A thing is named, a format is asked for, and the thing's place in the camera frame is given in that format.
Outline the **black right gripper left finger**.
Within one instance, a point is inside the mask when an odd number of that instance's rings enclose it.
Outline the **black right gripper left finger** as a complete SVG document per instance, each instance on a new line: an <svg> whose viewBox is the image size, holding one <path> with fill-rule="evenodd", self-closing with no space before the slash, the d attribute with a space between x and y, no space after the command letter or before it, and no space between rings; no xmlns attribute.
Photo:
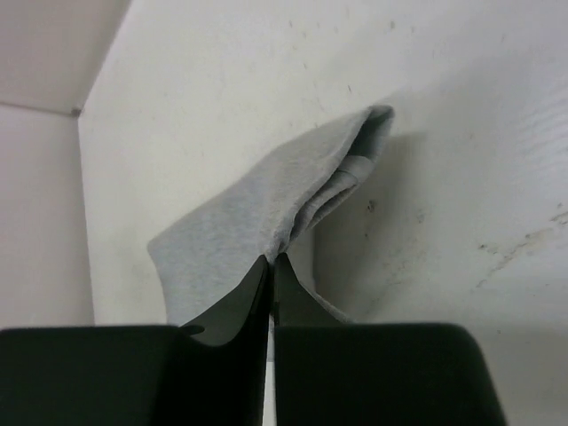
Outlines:
<svg viewBox="0 0 568 426"><path fill-rule="evenodd" d="M269 265L182 326L1 333L4 425L259 425Z"/></svg>

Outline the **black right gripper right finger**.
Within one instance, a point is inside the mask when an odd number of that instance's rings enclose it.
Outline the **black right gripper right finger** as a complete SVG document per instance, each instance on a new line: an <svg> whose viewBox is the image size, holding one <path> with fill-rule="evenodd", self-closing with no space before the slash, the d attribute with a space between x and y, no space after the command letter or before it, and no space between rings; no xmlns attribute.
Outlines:
<svg viewBox="0 0 568 426"><path fill-rule="evenodd" d="M341 322L299 283L286 255L273 282L277 424L505 424L465 328Z"/></svg>

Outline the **grey tank top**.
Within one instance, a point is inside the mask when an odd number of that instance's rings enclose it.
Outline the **grey tank top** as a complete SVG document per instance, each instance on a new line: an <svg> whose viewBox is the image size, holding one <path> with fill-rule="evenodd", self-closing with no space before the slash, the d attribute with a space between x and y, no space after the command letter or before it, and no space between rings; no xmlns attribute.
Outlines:
<svg viewBox="0 0 568 426"><path fill-rule="evenodd" d="M167 321L193 320L336 209L374 170L393 119L374 105L308 130L153 237Z"/></svg>

